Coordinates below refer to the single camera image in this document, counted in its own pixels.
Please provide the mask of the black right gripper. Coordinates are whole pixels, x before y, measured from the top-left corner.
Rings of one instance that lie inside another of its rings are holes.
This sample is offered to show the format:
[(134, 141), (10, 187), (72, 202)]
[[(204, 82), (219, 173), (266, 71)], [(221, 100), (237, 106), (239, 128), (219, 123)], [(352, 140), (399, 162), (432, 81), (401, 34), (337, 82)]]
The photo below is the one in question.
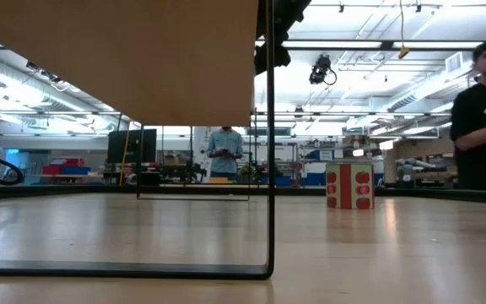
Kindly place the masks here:
[[(273, 0), (274, 8), (274, 40), (284, 42), (289, 38), (289, 29), (295, 22), (304, 19), (304, 11), (311, 0)], [(267, 0), (258, 1), (256, 39), (266, 36), (266, 4)], [(273, 66), (288, 66), (291, 58), (288, 50), (281, 45), (273, 47)], [(267, 70), (267, 44), (255, 47), (255, 75)]]

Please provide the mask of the wooden shelf with black legs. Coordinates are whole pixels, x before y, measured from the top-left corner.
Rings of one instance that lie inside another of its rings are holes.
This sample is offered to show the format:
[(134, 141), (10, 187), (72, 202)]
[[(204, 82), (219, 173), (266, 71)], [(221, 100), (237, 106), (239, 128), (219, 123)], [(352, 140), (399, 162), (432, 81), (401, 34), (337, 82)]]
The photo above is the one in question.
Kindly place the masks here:
[(275, 0), (0, 0), (0, 45), (145, 125), (244, 126)]

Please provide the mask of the small background plant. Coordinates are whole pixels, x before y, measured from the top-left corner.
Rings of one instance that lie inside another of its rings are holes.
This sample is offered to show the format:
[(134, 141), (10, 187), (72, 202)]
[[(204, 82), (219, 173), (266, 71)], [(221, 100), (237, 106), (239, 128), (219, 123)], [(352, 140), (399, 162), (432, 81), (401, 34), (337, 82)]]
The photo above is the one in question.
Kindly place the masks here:
[(257, 169), (253, 164), (245, 164), (240, 168), (240, 178), (243, 183), (252, 184), (255, 180)]

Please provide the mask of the black monitor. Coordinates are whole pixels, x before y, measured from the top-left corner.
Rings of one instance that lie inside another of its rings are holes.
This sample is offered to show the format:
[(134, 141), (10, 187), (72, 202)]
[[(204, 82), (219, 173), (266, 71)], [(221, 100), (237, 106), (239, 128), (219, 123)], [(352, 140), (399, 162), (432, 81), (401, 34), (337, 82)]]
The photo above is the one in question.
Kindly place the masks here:
[(138, 163), (156, 161), (157, 132), (155, 129), (114, 131), (108, 134), (108, 163)]

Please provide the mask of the yellow pole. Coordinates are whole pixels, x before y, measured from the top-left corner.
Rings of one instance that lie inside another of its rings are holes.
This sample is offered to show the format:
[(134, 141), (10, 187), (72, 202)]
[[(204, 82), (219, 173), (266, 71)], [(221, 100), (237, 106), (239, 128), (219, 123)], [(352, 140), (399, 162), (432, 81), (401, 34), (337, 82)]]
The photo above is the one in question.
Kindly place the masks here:
[(122, 154), (122, 158), (121, 158), (121, 169), (120, 169), (120, 176), (119, 176), (119, 183), (118, 183), (119, 187), (121, 187), (122, 184), (123, 184), (125, 164), (126, 164), (126, 159), (127, 159), (128, 143), (129, 143), (129, 139), (130, 139), (130, 131), (131, 131), (130, 128), (126, 131), (123, 154)]

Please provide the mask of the blue storage bin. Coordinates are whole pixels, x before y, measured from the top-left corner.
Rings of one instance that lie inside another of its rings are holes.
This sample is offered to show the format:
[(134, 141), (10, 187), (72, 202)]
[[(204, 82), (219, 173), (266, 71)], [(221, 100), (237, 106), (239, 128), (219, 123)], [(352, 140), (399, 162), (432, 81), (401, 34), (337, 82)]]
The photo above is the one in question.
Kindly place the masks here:
[(91, 168), (87, 166), (62, 166), (62, 175), (85, 175), (87, 176)]

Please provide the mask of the red storage bin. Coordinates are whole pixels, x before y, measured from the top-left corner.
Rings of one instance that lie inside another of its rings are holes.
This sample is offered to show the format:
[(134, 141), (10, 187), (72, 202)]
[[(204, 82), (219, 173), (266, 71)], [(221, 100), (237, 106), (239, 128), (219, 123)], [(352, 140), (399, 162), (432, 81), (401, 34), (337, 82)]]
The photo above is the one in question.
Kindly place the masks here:
[(82, 158), (56, 158), (42, 169), (43, 175), (61, 175), (62, 166), (86, 166)]

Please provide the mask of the black overhead rig frame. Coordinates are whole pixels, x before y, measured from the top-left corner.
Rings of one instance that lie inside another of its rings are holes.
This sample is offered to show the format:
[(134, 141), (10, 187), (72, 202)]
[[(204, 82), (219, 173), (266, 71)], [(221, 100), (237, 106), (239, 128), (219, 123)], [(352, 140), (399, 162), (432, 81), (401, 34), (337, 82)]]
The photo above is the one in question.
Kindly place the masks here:
[[(469, 46), (475, 46), (479, 43), (479, 41), (393, 41), (393, 40), (385, 40), (385, 41), (362, 41), (362, 40), (318, 40), (318, 41), (310, 41), (310, 40), (291, 40), (284, 42), (283, 46), (288, 51), (358, 51), (358, 52), (370, 52), (373, 50), (380, 51), (380, 52), (396, 52), (401, 50), (410, 49), (411, 52), (438, 52), (438, 51), (466, 51), (468, 50)], [(6, 47), (0, 44), (0, 51), (7, 50)], [(127, 115), (124, 112), (120, 111), (94, 111), (94, 110), (73, 110), (73, 111), (48, 111), (48, 110), (1, 110), (0, 114), (9, 114), (9, 115), (22, 115), (22, 116), (61, 116), (61, 115), (91, 115), (91, 116), (114, 116), (118, 117), (118, 122), (122, 120), (123, 116), (129, 117), (132, 120), (130, 115)], [(280, 116), (280, 115), (293, 115), (293, 116), (366, 116), (366, 115), (391, 115), (391, 116), (403, 116), (406, 113), (395, 113), (387, 111), (362, 111), (362, 112), (354, 112), (354, 111), (295, 111), (293, 113), (290, 112), (281, 112), (275, 111), (274, 114), (268, 113), (268, 111), (258, 111), (255, 108), (251, 109), (250, 116), (266, 116), (266, 117), (273, 117), (273, 116)], [(24, 181), (24, 174), (20, 171), (20, 169), (12, 165), (11, 163), (7, 162), (6, 160), (0, 160), (0, 164), (5, 165), (9, 170), (14, 171), (17, 174), (17, 177), (12, 181), (4, 181), (0, 179), (0, 185), (3, 186), (15, 186)]]

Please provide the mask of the black metal table frame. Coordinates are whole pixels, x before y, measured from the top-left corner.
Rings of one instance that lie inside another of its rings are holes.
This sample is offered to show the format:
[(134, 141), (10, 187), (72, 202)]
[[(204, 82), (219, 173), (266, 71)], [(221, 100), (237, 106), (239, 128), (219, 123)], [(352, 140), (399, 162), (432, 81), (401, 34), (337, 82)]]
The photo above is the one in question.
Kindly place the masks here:
[[(141, 193), (171, 195), (240, 195), (266, 196), (265, 187), (252, 188), (236, 185), (234, 187), (119, 187), (100, 185), (36, 185), (36, 186), (0, 186), (0, 198), (25, 198), (53, 196), (58, 194), (80, 193)], [(414, 197), (434, 198), (454, 201), (486, 203), (486, 191), (441, 189), (441, 188), (377, 188), (376, 197)]]

